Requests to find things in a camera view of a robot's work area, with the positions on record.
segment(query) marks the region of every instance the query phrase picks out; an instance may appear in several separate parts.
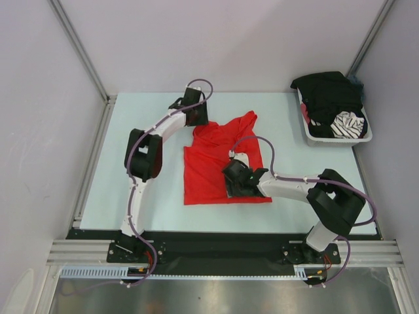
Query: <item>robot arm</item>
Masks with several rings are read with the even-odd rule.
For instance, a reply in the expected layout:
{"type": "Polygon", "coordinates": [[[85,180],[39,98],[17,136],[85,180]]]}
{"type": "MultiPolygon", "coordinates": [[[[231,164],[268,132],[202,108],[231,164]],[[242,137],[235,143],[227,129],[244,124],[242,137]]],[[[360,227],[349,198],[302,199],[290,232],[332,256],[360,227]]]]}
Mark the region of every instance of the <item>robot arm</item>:
{"type": "MultiPolygon", "coordinates": [[[[177,130],[185,126],[199,126],[208,123],[206,102],[192,109],[180,110],[198,103],[201,95],[203,93],[200,88],[187,87],[185,95],[169,107],[166,113],[168,118],[159,126],[151,127],[153,130],[145,136],[132,156],[130,173],[135,182],[128,178],[130,181],[129,195],[132,196],[129,215],[131,215],[133,225],[139,234],[144,231],[144,209],[142,208],[145,203],[144,197],[148,194],[147,191],[153,183],[153,179],[158,176],[162,169],[163,143],[177,130]]],[[[127,167],[128,157],[133,146],[144,133],[143,130],[137,129],[131,131],[125,154],[125,167],[127,167]]],[[[128,236],[134,236],[128,217],[125,217],[122,222],[121,231],[128,236]]]]}
{"type": "MultiPolygon", "coordinates": [[[[346,237],[350,233],[365,204],[363,198],[331,184],[277,180],[265,168],[253,171],[243,155],[235,154],[223,170],[229,197],[282,197],[309,203],[320,220],[304,240],[307,250],[313,250],[314,254],[322,253],[337,236],[346,237]]],[[[307,179],[326,179],[349,185],[331,169],[307,179]]]]}

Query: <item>aluminum frame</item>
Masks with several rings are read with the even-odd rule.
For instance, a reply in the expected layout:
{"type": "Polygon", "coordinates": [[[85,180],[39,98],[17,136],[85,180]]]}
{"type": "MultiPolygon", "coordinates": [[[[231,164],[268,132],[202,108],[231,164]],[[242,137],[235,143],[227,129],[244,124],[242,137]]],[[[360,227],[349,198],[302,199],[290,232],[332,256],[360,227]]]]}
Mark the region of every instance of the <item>aluminum frame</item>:
{"type": "Polygon", "coordinates": [[[83,44],[73,24],[71,23],[69,16],[64,10],[63,5],[61,4],[60,0],[48,0],[52,10],[54,11],[55,15],[57,16],[58,21],[61,23],[65,34],[71,46],[75,49],[76,54],[78,55],[80,62],[83,64],[83,67],[86,69],[86,72],[90,79],[92,80],[96,90],[98,91],[99,95],[103,99],[104,102],[109,100],[109,96],[103,86],[98,72],[96,71],[95,67],[93,66],[92,60],[90,59],[89,55],[87,54],[86,49],[84,48],[83,44]]]}
{"type": "MultiPolygon", "coordinates": [[[[73,270],[85,269],[86,265],[97,269],[115,268],[118,266],[142,267],[146,264],[110,264],[106,262],[107,251],[111,240],[56,240],[52,244],[48,257],[46,276],[36,314],[48,313],[52,305],[59,274],[63,268],[73,270]]],[[[348,252],[346,243],[339,241],[338,248],[342,262],[348,252]]],[[[351,257],[349,268],[384,267],[388,269],[393,289],[402,314],[419,313],[417,301],[412,293],[403,259],[396,241],[350,241],[351,257]]],[[[219,276],[172,276],[152,275],[149,279],[185,279],[185,280],[304,280],[301,269],[315,267],[299,265],[295,268],[296,276],[262,276],[262,277],[219,277],[219,276]]]]}
{"type": "Polygon", "coordinates": [[[117,96],[109,96],[109,101],[103,108],[100,122],[95,134],[94,142],[92,148],[90,149],[89,160],[84,170],[84,175],[79,188],[77,200],[73,209],[73,216],[71,217],[71,222],[68,224],[69,229],[71,227],[80,227],[81,219],[84,213],[84,206],[86,205],[87,196],[92,185],[94,172],[98,164],[100,151],[103,146],[103,142],[105,141],[105,134],[109,126],[109,122],[111,121],[112,112],[116,101],[117,96]]]}
{"type": "Polygon", "coordinates": [[[386,0],[384,4],[381,6],[380,12],[378,13],[377,17],[375,18],[375,21],[373,25],[371,26],[363,44],[361,45],[361,48],[359,49],[357,56],[355,57],[354,62],[351,65],[351,68],[349,68],[347,76],[354,75],[357,73],[359,67],[362,64],[362,61],[365,59],[365,56],[367,55],[367,52],[369,51],[370,47],[372,46],[376,36],[378,35],[378,32],[380,31],[384,21],[386,20],[388,14],[394,7],[394,4],[397,0],[386,0]]]}

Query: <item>cable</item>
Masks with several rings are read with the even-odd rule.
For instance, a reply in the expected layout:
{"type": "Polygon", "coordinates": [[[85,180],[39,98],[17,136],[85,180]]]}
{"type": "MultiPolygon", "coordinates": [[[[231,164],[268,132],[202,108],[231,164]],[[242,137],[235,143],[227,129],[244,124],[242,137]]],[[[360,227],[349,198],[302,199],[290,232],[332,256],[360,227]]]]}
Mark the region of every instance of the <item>cable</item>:
{"type": "Polygon", "coordinates": [[[325,254],[325,256],[323,256],[323,259],[325,261],[325,271],[331,269],[332,268],[332,262],[330,261],[330,258],[327,256],[327,254],[325,254]]]}
{"type": "Polygon", "coordinates": [[[358,222],[356,224],[354,224],[354,226],[364,226],[366,224],[370,224],[372,222],[374,222],[377,218],[377,208],[376,205],[374,203],[374,201],[365,193],[363,193],[362,191],[339,181],[334,181],[334,180],[325,180],[325,179],[305,179],[305,178],[296,178],[296,177],[282,177],[281,175],[278,175],[275,171],[274,171],[274,161],[275,161],[275,148],[274,145],[268,140],[265,139],[264,137],[258,136],[258,135],[250,135],[250,136],[245,136],[241,139],[239,139],[231,148],[231,152],[234,152],[234,149],[237,147],[237,145],[246,140],[246,139],[260,139],[262,141],[265,141],[266,143],[268,143],[271,151],[272,151],[272,157],[270,160],[270,172],[271,174],[275,177],[275,179],[279,179],[279,180],[283,180],[283,181],[291,181],[291,182],[304,182],[304,183],[324,183],[324,184],[333,184],[336,186],[340,186],[342,188],[346,188],[349,191],[352,191],[358,195],[360,195],[362,198],[364,198],[370,205],[371,208],[373,209],[373,215],[369,220],[363,221],[363,222],[358,222]]]}
{"type": "Polygon", "coordinates": [[[171,112],[170,114],[167,114],[162,119],[160,119],[160,121],[158,121],[155,126],[153,126],[151,129],[145,131],[143,133],[143,135],[139,137],[139,139],[136,141],[136,143],[131,148],[131,151],[130,151],[130,154],[128,156],[128,160],[127,160],[127,163],[126,163],[126,172],[127,172],[128,176],[132,179],[132,181],[134,183],[134,187],[131,189],[130,197],[128,199],[128,224],[130,225],[131,230],[136,235],[136,237],[139,240],[141,240],[144,244],[146,244],[146,246],[148,246],[151,249],[151,251],[153,252],[153,256],[154,256],[154,258],[153,258],[153,265],[151,266],[150,270],[139,281],[137,281],[136,283],[133,283],[133,284],[130,284],[130,283],[124,284],[122,281],[114,281],[114,280],[112,280],[112,281],[105,281],[105,282],[98,283],[97,285],[92,285],[90,287],[87,287],[87,288],[84,288],[84,289],[81,289],[81,290],[73,291],[73,292],[71,292],[69,294],[64,294],[63,292],[61,292],[61,294],[63,296],[72,296],[72,295],[75,295],[75,294],[80,294],[80,293],[83,293],[83,292],[87,292],[87,291],[89,291],[91,289],[94,289],[94,288],[97,288],[97,287],[100,287],[100,286],[110,285],[110,284],[117,284],[117,283],[118,284],[124,284],[124,285],[126,285],[127,288],[129,288],[129,287],[136,287],[136,286],[139,286],[140,284],[142,284],[144,282],[144,280],[146,278],[148,278],[148,276],[150,276],[154,272],[154,270],[156,268],[156,264],[157,264],[157,252],[156,252],[156,249],[146,239],[144,239],[143,237],[141,237],[141,235],[137,232],[137,230],[134,227],[134,224],[132,222],[131,206],[132,206],[132,199],[134,197],[134,192],[136,191],[136,184],[137,184],[136,178],[132,175],[131,170],[130,170],[131,169],[132,156],[134,155],[135,151],[137,150],[137,148],[138,148],[139,144],[142,142],[142,140],[144,140],[144,138],[148,134],[150,134],[152,131],[154,131],[156,128],[158,128],[164,121],[166,121],[167,119],[169,119],[169,117],[171,117],[172,115],[177,114],[177,113],[179,113],[181,111],[188,110],[188,109],[194,108],[196,106],[199,106],[199,105],[205,103],[212,96],[212,94],[214,92],[214,87],[213,87],[213,84],[210,81],[208,81],[208,80],[206,80],[204,78],[196,78],[196,79],[190,81],[187,84],[187,87],[189,87],[191,84],[193,84],[195,82],[205,82],[205,83],[207,83],[209,85],[210,92],[209,92],[208,97],[205,97],[204,96],[204,98],[201,101],[199,101],[198,103],[195,103],[193,105],[189,105],[189,106],[186,106],[186,107],[177,109],[174,112],[171,112]]]}
{"type": "Polygon", "coordinates": [[[343,263],[342,267],[338,270],[337,273],[335,273],[335,275],[332,278],[330,278],[329,280],[326,280],[326,282],[324,282],[324,283],[319,283],[317,285],[313,285],[313,287],[320,287],[320,286],[325,287],[324,286],[325,283],[331,283],[332,281],[336,280],[337,277],[342,275],[343,271],[346,269],[346,266],[349,263],[349,258],[351,256],[351,245],[350,245],[348,239],[346,239],[345,237],[342,237],[341,235],[338,235],[335,240],[343,240],[343,241],[346,242],[346,244],[348,246],[348,255],[346,255],[345,263],[343,263]]]}
{"type": "Polygon", "coordinates": [[[153,258],[151,257],[151,254],[149,251],[145,251],[144,255],[149,259],[149,265],[153,263],[153,258]]]}

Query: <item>plastic basket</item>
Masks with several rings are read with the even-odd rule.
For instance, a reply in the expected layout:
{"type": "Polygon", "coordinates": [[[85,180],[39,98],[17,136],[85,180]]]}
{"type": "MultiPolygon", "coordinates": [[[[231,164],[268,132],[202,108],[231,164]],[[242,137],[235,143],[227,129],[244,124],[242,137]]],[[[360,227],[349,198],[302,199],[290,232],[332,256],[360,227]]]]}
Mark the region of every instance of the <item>plastic basket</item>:
{"type": "MultiPolygon", "coordinates": [[[[302,103],[302,96],[300,91],[298,91],[299,97],[299,105],[302,103]]],[[[371,125],[369,124],[367,113],[365,112],[364,108],[362,108],[362,113],[367,119],[368,122],[368,130],[365,134],[363,139],[330,139],[330,138],[323,138],[323,137],[314,137],[308,131],[308,125],[304,119],[304,116],[301,113],[302,123],[304,124],[304,131],[306,133],[307,145],[311,147],[352,147],[357,145],[358,143],[366,143],[369,142],[373,138],[373,133],[371,131],[371,125]]]]}

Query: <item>black and white striped fabric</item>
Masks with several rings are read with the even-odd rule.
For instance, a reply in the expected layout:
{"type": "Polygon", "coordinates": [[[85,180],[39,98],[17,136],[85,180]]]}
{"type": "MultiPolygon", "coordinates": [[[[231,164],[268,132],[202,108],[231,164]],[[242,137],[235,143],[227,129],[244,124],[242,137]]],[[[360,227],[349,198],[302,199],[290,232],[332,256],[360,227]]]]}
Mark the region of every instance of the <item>black and white striped fabric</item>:
{"type": "Polygon", "coordinates": [[[354,113],[342,111],[333,121],[333,134],[337,139],[358,139],[364,127],[364,118],[356,116],[354,113]]]}

